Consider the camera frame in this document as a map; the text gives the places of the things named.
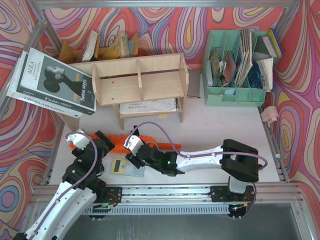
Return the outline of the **beige and blue calculator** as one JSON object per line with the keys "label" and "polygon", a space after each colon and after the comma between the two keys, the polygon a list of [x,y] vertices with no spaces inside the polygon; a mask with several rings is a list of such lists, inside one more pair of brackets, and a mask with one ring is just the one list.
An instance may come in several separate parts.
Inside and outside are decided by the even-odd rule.
{"label": "beige and blue calculator", "polygon": [[145,168],[137,168],[124,158],[114,158],[111,163],[110,173],[114,175],[143,178]]}

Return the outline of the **orange microfiber duster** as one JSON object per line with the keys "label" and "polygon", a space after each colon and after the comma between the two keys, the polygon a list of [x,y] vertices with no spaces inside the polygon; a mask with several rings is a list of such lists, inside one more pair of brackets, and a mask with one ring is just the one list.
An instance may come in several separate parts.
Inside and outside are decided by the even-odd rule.
{"label": "orange microfiber duster", "polygon": [[[125,140],[128,135],[111,135],[106,134],[107,138],[115,145],[114,149],[111,150],[112,153],[116,154],[128,154],[130,151],[124,147]],[[169,142],[157,142],[157,140],[151,136],[140,135],[139,136],[144,142],[148,142],[150,147],[155,147],[156,145],[160,150],[173,150],[172,145]]]}

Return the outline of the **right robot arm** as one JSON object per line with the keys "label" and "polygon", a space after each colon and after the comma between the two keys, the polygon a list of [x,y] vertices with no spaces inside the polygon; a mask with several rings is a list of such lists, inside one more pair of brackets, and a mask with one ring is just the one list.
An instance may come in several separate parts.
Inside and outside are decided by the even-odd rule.
{"label": "right robot arm", "polygon": [[175,147],[163,152],[135,135],[127,137],[123,146],[129,151],[125,158],[136,168],[148,166],[169,177],[221,169],[229,174],[228,191],[234,194],[244,194],[247,185],[258,182],[259,171],[268,165],[257,149],[232,139],[225,139],[215,148],[193,152],[178,151]]}

